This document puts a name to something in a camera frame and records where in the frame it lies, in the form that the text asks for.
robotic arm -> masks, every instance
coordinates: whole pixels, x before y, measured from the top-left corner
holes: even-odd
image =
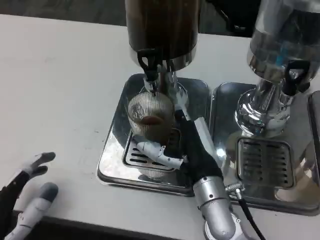
[[[175,119],[179,124],[182,140],[182,157],[166,151],[165,146],[150,142],[143,136],[132,140],[144,155],[155,162],[184,171],[190,177],[197,207],[205,219],[203,232],[208,240],[245,240],[241,220],[231,212],[230,193],[235,193],[248,220],[258,233],[265,238],[255,225],[249,209],[241,196],[242,184],[225,187],[222,162],[216,155],[208,127],[203,117],[192,121],[185,107],[176,106]]]

silver cylinder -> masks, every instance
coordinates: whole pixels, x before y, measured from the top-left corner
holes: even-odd
[[[193,191],[211,235],[217,240],[230,240],[236,225],[223,180],[218,176],[204,177],[193,186]]]

drip tray grate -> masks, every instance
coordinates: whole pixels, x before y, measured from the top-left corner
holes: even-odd
[[[283,141],[241,137],[237,171],[247,184],[288,189],[294,185],[291,148]]]
[[[129,134],[127,148],[123,156],[123,163],[128,167],[148,169],[160,172],[173,172],[175,169],[162,165],[161,163],[154,162],[146,155],[142,154],[138,149],[137,145],[131,141],[133,136],[132,131]],[[177,128],[171,130],[170,138],[168,140],[167,148],[173,148],[178,150],[180,148],[181,133]]]

stainless steel base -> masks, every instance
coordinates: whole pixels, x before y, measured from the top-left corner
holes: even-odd
[[[126,82],[114,114],[112,126],[97,167],[99,179],[107,185],[124,188],[167,193],[179,196],[193,196],[189,178],[180,171],[163,169],[154,166],[144,156],[139,155],[131,143],[131,127],[128,120],[126,106],[132,97],[144,86],[144,75],[135,74]],[[203,81],[188,78],[178,78],[178,82],[185,88],[189,104],[188,113],[192,119],[204,117],[210,123],[211,92]],[[138,154],[137,161],[130,161],[128,153]]]
[[[224,183],[242,180],[244,197],[251,207],[308,216],[319,214],[319,170],[307,96],[299,94],[295,98],[290,119],[280,135],[251,137],[237,124],[235,112],[240,96],[254,87],[224,83],[213,94],[210,130],[218,156],[230,166]]]

white countertop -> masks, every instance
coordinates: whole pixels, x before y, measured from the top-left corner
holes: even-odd
[[[204,239],[194,198],[105,186],[96,167],[125,81],[141,69],[129,57],[125,27],[0,15],[0,186],[32,155],[54,151],[15,209],[44,182],[59,186],[48,216],[181,240]],[[180,77],[255,84],[250,39],[200,34]],[[312,81],[320,89],[319,77]],[[252,209],[270,240],[314,239],[320,216]]]

